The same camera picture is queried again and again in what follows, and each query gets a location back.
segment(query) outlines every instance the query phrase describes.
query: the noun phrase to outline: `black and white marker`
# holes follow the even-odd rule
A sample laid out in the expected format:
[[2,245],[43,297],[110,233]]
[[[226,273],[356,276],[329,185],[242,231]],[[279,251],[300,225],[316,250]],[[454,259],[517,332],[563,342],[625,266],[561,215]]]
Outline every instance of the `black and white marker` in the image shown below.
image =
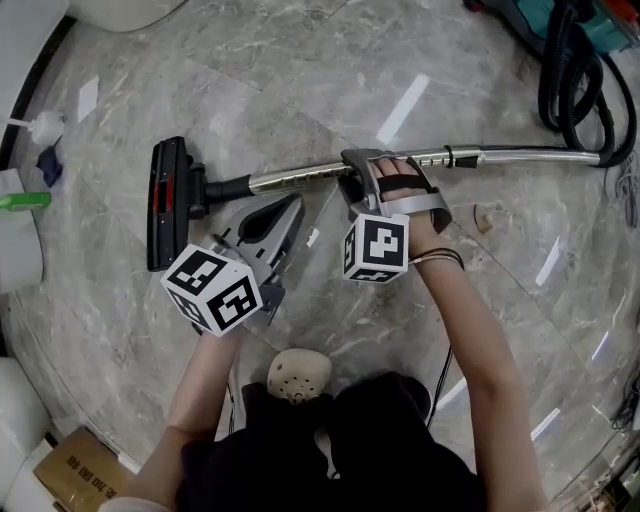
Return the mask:
[[222,336],[262,307],[251,267],[189,245],[162,285],[191,322]]
[[409,217],[360,214],[343,241],[343,275],[388,283],[409,266]]

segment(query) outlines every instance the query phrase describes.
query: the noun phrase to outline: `metal tube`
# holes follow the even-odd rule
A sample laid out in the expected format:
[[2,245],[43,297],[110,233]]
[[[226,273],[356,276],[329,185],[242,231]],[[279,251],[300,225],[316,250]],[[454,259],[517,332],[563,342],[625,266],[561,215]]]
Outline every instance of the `metal tube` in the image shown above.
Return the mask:
[[351,172],[353,172],[353,169],[342,162],[301,167],[287,171],[267,172],[252,175],[251,178],[249,178],[249,188],[254,194],[279,192],[290,188],[298,188],[300,185],[306,185],[326,178],[347,176]]
[[[449,149],[443,148],[406,151],[402,152],[402,154],[412,157],[423,169],[430,167],[453,167],[459,158],[473,157],[477,157],[477,165],[505,164],[511,162],[577,162],[587,165],[597,165],[600,163],[598,153],[545,147],[496,146],[492,148],[490,146],[452,146],[451,152],[449,152]],[[453,165],[451,165],[450,161],[452,155]],[[268,172],[252,175],[249,179],[249,188],[254,194],[280,192],[291,188],[300,188],[300,186],[305,186],[326,178],[348,176],[352,172],[353,169],[343,162]]]
[[510,162],[576,162],[598,165],[600,155],[590,151],[570,149],[484,149],[478,164],[503,164]]

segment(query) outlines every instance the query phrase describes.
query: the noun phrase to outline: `shoe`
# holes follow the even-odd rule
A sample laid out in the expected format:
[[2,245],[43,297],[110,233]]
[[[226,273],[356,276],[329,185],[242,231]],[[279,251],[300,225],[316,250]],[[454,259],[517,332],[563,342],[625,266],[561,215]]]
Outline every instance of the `shoe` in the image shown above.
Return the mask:
[[291,348],[280,352],[269,368],[267,391],[293,405],[320,396],[331,375],[331,361],[313,350]]

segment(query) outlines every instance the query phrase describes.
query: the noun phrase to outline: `fingers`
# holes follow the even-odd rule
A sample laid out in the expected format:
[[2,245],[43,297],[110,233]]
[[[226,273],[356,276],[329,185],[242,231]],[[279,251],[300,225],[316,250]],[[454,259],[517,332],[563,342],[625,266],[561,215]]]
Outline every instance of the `fingers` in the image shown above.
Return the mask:
[[[373,162],[373,170],[376,178],[382,178],[384,176],[393,176],[394,174],[414,174],[418,175],[417,171],[411,167],[404,160],[381,158]],[[421,190],[413,190],[409,188],[402,188],[400,190],[394,190],[393,192],[386,192],[382,194],[383,201],[393,201],[395,199],[401,199],[403,197],[409,197],[413,195],[420,195],[424,193]]]
[[376,164],[383,176],[392,176],[394,174],[398,174],[398,169],[396,168],[395,160],[389,160],[388,158],[381,158],[376,161]]
[[398,169],[399,174],[415,174],[416,176],[418,175],[418,172],[404,160],[394,160],[393,162],[396,164],[396,169]]

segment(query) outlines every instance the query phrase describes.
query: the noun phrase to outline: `black strap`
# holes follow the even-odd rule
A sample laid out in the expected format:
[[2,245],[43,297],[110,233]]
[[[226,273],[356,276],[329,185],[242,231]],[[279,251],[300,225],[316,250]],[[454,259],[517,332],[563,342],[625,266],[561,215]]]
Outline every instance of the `black strap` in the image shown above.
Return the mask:
[[380,187],[380,193],[393,192],[394,190],[400,190],[402,188],[419,188],[428,190],[429,183],[425,183],[424,176],[417,176],[415,174],[392,174],[391,176],[383,176],[378,178],[378,186]]
[[449,249],[448,247],[437,247],[435,249],[431,249],[430,251],[425,251],[423,253],[420,253],[417,256],[414,256],[413,258],[411,258],[410,264],[413,264],[413,262],[415,262],[416,260],[419,260],[420,258],[424,258],[425,256],[431,256],[431,255],[437,255],[437,254],[441,254],[442,256],[447,256],[455,259],[460,265],[460,267],[462,268],[462,270],[464,270],[464,261],[462,260],[462,256],[460,256],[458,252],[454,251],[453,249]]

